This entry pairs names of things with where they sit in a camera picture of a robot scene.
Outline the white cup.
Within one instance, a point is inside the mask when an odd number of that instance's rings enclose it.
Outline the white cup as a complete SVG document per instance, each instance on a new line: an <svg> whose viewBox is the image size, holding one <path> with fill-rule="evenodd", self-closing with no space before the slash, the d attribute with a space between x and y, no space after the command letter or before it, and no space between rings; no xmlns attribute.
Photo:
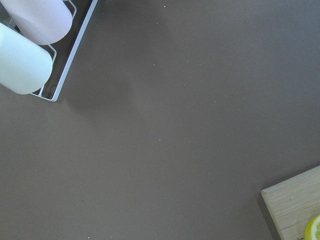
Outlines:
<svg viewBox="0 0 320 240"><path fill-rule="evenodd" d="M49 80L53 59L48 51L4 24L0 25L0 84L26 95Z"/></svg>

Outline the pink cup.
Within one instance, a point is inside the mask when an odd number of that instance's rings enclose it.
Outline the pink cup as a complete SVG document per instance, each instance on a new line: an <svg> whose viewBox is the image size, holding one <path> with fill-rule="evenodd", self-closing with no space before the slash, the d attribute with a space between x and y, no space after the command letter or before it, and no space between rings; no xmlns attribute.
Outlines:
<svg viewBox="0 0 320 240"><path fill-rule="evenodd" d="M22 34L37 45L60 41L70 31L73 16L62 0L2 0Z"/></svg>

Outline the wooden cutting board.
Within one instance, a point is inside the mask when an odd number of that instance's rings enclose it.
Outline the wooden cutting board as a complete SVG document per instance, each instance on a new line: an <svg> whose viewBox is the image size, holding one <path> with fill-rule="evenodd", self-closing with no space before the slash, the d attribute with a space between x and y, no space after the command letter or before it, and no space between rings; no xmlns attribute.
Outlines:
<svg viewBox="0 0 320 240"><path fill-rule="evenodd" d="M282 240L304 240L308 223L320 215L320 167L261 191Z"/></svg>

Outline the lemon slice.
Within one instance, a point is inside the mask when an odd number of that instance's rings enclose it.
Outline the lemon slice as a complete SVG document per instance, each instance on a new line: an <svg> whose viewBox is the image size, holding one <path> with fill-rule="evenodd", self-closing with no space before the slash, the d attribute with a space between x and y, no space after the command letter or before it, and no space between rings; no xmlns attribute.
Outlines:
<svg viewBox="0 0 320 240"><path fill-rule="evenodd" d="M304 231L305 240L320 240L320 216L310 220Z"/></svg>

